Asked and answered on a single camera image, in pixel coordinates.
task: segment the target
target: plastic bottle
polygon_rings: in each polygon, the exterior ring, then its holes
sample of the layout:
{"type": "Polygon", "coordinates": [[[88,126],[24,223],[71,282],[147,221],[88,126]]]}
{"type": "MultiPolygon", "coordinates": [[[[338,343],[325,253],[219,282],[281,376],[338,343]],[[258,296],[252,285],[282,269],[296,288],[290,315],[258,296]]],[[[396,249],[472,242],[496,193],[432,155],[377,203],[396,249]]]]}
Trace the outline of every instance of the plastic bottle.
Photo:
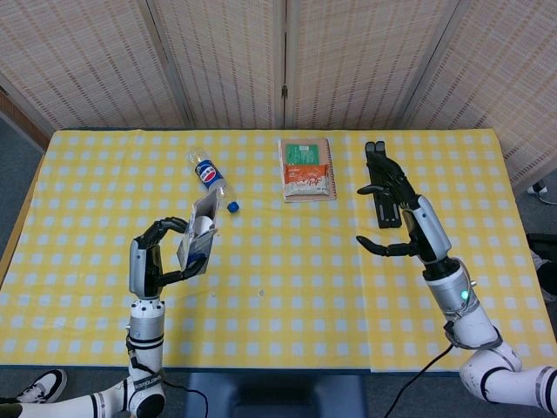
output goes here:
{"type": "Polygon", "coordinates": [[[223,175],[212,163],[209,155],[202,148],[193,146],[188,152],[188,159],[195,167],[195,173],[209,192],[217,189],[218,197],[226,204],[228,212],[237,212],[240,206],[236,202],[236,193],[234,193],[232,186],[226,182],[223,175]]]}

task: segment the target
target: person's foot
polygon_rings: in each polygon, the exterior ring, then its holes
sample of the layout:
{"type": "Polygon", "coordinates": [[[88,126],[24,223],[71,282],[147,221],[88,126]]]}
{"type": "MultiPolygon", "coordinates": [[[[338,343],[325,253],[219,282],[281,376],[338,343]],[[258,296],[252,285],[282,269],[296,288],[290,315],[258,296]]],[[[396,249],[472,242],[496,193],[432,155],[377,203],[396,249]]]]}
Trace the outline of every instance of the person's foot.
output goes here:
{"type": "Polygon", "coordinates": [[[19,403],[52,403],[62,394],[68,376],[61,369],[49,370],[41,374],[21,394],[16,396],[19,403]]]}
{"type": "Polygon", "coordinates": [[[550,260],[542,259],[534,251],[530,250],[530,255],[532,255],[532,261],[534,262],[534,267],[536,268],[536,274],[538,275],[538,281],[540,282],[541,296],[546,303],[552,303],[557,301],[557,294],[553,294],[546,290],[546,288],[555,288],[554,283],[557,280],[555,276],[555,264],[550,260]]]}

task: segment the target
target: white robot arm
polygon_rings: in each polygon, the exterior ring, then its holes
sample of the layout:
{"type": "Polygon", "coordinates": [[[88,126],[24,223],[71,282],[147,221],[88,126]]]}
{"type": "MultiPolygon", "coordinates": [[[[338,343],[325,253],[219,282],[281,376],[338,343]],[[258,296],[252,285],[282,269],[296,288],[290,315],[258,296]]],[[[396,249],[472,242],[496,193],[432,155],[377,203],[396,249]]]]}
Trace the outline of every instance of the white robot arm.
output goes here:
{"type": "Polygon", "coordinates": [[[410,242],[380,246],[362,236],[358,242],[377,255],[417,255],[422,261],[424,279],[446,318],[446,337],[456,347],[476,350],[460,368],[470,393],[492,403],[530,405],[555,414],[557,369],[522,370],[518,355],[502,340],[476,297],[464,263],[448,256],[451,242],[429,201],[414,192],[397,163],[380,154],[369,158],[367,164],[381,171],[386,184],[368,185],[358,193],[390,194],[402,209],[410,242]]]}
{"type": "Polygon", "coordinates": [[[162,388],[164,302],[163,287],[198,274],[206,258],[192,262],[183,272],[163,273],[159,241],[168,230],[184,233],[187,222],[180,218],[156,221],[130,247],[130,291],[138,297],[131,304],[126,327],[129,377],[95,394],[51,404],[0,405],[0,417],[10,418],[110,418],[130,411],[137,418],[154,418],[164,408],[162,388]]]}

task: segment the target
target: packaged food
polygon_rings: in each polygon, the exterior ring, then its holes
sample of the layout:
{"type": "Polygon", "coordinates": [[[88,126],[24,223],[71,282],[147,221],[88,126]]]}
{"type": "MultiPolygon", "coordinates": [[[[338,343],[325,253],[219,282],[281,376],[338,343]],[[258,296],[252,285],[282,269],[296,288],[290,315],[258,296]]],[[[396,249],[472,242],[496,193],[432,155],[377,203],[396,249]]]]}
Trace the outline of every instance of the packaged food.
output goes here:
{"type": "Polygon", "coordinates": [[[329,194],[328,165],[286,165],[285,196],[329,194]]]}
{"type": "Polygon", "coordinates": [[[326,138],[284,138],[278,157],[285,202],[335,200],[337,190],[326,138]]]}

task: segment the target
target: blue bottle cap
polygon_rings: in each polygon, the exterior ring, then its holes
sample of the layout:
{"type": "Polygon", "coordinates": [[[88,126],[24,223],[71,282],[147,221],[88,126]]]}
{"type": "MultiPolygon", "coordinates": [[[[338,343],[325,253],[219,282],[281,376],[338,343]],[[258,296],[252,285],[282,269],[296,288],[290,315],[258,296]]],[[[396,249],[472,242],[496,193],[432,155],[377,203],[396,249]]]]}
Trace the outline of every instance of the blue bottle cap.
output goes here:
{"type": "Polygon", "coordinates": [[[226,208],[228,209],[228,212],[235,213],[238,211],[240,206],[236,202],[230,202],[226,208]]]}

